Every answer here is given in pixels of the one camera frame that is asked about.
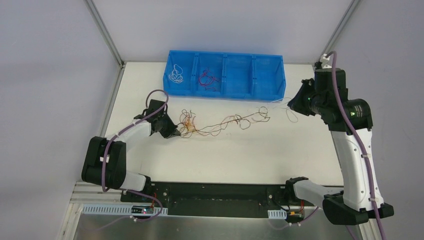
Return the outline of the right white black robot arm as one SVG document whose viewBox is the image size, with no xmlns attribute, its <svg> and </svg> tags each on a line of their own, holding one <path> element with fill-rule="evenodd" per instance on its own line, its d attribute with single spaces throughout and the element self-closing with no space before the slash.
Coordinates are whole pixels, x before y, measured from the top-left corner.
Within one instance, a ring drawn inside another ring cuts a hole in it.
<svg viewBox="0 0 424 240">
<path fill-rule="evenodd" d="M 304 79 L 289 108 L 305 116 L 320 116 L 327 125 L 342 173 L 343 187 L 326 187 L 307 177 L 286 181 L 284 200 L 323 209 L 334 225 L 355 226 L 394 215 L 384 201 L 372 158 L 372 113 L 363 99 L 349 99 L 346 73 L 340 68 L 317 69 Z"/>
</svg>

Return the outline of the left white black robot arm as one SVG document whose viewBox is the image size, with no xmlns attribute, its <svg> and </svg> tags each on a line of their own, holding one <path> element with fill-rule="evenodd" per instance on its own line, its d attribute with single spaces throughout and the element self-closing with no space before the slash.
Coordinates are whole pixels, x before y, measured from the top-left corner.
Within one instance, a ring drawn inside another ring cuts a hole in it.
<svg viewBox="0 0 424 240">
<path fill-rule="evenodd" d="M 142 114 L 118 133 L 108 137 L 94 136 L 90 139 L 81 179 L 86 183 L 102 186 L 105 189 L 132 190 L 140 202 L 152 198 L 153 189 L 147 185 L 150 177 L 135 173 L 127 168 L 128 151 L 154 133 L 163 138 L 179 137 L 177 125 L 168 115 L 168 105 L 164 101 L 152 99 Z"/>
</svg>

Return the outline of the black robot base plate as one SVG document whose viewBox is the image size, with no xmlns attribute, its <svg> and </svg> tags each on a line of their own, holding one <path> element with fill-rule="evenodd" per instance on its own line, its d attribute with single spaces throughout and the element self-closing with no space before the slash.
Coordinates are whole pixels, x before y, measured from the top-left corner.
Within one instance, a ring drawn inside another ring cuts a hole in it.
<svg viewBox="0 0 424 240">
<path fill-rule="evenodd" d="M 123 203 L 153 203 L 168 215 L 262 219 L 271 210 L 297 210 L 311 203 L 294 197 L 285 184 L 230 184 L 152 181 L 140 196 L 122 193 Z"/>
</svg>

